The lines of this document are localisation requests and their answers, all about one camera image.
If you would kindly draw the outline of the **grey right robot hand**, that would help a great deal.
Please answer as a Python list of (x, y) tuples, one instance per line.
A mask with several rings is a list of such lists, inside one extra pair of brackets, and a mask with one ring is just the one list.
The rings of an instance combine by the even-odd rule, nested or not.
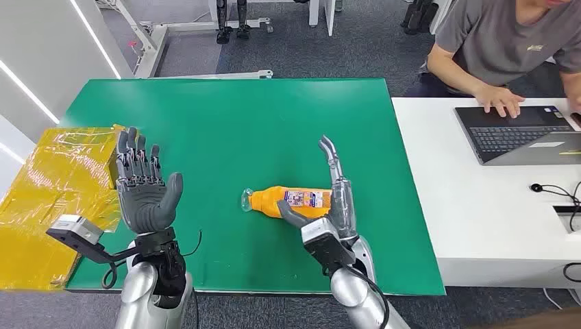
[(330, 169), (330, 210), (322, 217), (309, 220), (295, 212), (284, 200), (278, 201), (277, 207), (285, 221), (301, 230), (301, 238), (304, 243), (312, 243), (315, 240), (330, 236), (350, 249), (359, 239), (351, 181), (343, 173), (340, 158), (333, 142), (323, 135), (318, 145), (325, 154)]

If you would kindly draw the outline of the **person's right hand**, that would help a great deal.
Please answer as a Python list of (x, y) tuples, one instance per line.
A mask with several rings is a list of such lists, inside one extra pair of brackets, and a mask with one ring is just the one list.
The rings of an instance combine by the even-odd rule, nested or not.
[(516, 119), (521, 114), (520, 103), (525, 98), (504, 87), (485, 84), (476, 88), (473, 96), (484, 108), (485, 113), (496, 111), (500, 117)]

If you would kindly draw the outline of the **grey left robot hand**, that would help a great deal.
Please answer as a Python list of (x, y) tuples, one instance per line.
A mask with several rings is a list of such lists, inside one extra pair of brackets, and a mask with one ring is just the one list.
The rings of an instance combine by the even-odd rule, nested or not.
[(183, 175), (162, 177), (160, 147), (145, 149), (146, 138), (135, 127), (121, 131), (116, 144), (116, 190), (121, 216), (136, 234), (161, 232), (175, 221), (183, 190)]

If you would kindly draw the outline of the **person's left hand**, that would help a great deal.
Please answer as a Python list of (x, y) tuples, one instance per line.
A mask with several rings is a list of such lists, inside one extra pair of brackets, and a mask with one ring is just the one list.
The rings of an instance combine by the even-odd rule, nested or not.
[(580, 113), (580, 81), (569, 81), (564, 85), (564, 88), (570, 110)]

